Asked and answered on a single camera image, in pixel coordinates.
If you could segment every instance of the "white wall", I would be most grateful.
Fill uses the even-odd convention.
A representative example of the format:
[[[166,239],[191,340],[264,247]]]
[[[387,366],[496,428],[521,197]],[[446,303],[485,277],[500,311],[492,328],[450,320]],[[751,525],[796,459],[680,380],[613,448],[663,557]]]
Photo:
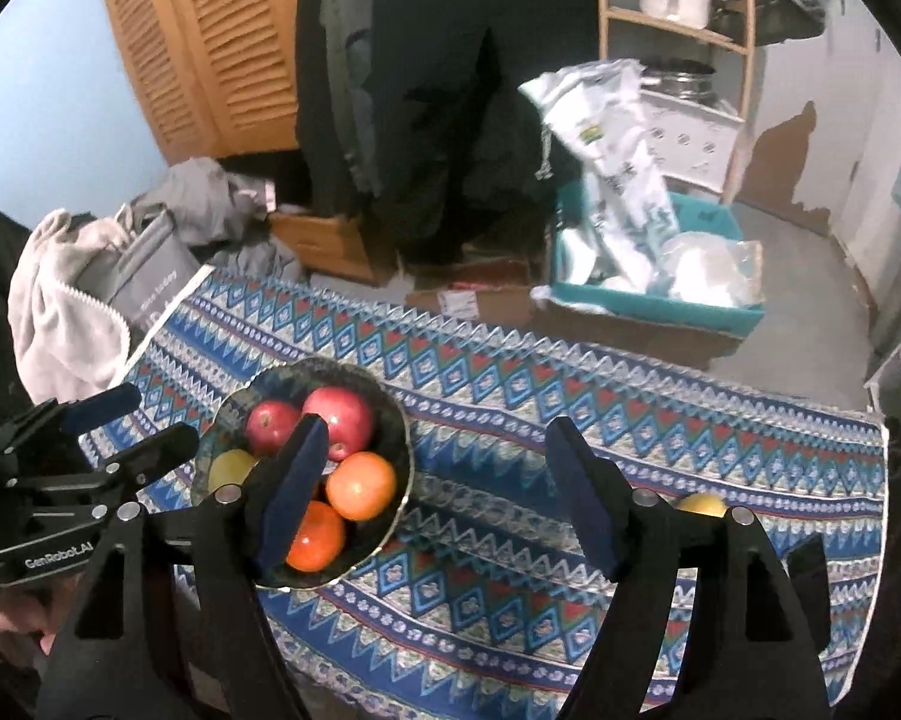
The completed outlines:
[[[104,0],[12,0],[0,15],[0,209],[113,213],[166,162],[113,42]]]
[[[887,42],[881,88],[867,143],[847,203],[833,232],[867,281],[879,306],[885,303],[901,258],[901,210],[892,191],[901,163],[901,59]]]
[[[879,25],[861,0],[819,1],[827,6],[823,35],[761,50],[751,132],[756,140],[813,102],[817,124],[793,202],[830,210],[833,224],[870,132],[889,42],[878,44]]]

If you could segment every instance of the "fruit bowl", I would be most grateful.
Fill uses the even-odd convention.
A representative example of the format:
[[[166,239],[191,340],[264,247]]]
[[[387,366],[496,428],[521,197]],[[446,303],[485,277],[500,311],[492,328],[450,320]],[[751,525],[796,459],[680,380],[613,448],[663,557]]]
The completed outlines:
[[[204,432],[194,458],[194,482],[190,501],[197,506],[209,490],[211,465],[218,455],[230,449],[247,449],[244,428],[251,410],[265,400],[286,401],[298,409],[308,394],[321,386],[342,386],[360,395],[375,413],[377,424],[369,451],[376,452],[393,466],[397,476],[397,492],[385,510],[364,522],[347,522],[343,551],[321,571],[305,573],[289,565],[281,565],[257,584],[270,589],[316,589],[332,584],[353,568],[377,554],[394,533],[404,512],[414,476],[409,425],[398,402],[382,389],[377,379],[355,365],[344,365],[310,357],[289,365],[275,365],[262,370],[244,388],[232,392],[221,403],[211,427]],[[328,461],[325,474],[337,468]]]

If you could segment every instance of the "wooden louvered door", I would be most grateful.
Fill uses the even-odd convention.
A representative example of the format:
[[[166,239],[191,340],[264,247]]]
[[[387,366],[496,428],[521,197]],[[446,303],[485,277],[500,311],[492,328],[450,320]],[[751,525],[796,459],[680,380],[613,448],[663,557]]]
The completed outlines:
[[[297,0],[107,0],[169,162],[297,148]]]

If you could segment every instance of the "plastic bag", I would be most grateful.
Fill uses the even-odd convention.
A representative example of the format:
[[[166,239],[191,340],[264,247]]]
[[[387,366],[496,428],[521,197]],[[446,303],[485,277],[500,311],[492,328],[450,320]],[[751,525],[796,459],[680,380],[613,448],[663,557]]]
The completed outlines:
[[[634,59],[590,62],[521,85],[540,119],[584,167],[585,221],[598,244],[644,290],[660,247],[680,232],[647,143]]]
[[[681,233],[660,251],[658,279],[670,298],[719,308],[764,302],[760,241],[730,241],[702,232]]]

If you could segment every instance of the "wooden drawer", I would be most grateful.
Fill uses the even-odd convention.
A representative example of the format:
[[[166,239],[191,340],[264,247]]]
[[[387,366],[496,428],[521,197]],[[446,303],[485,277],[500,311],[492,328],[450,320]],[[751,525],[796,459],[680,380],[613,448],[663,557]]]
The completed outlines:
[[[271,231],[312,271],[382,285],[397,270],[397,255],[382,230],[366,220],[272,214]]]

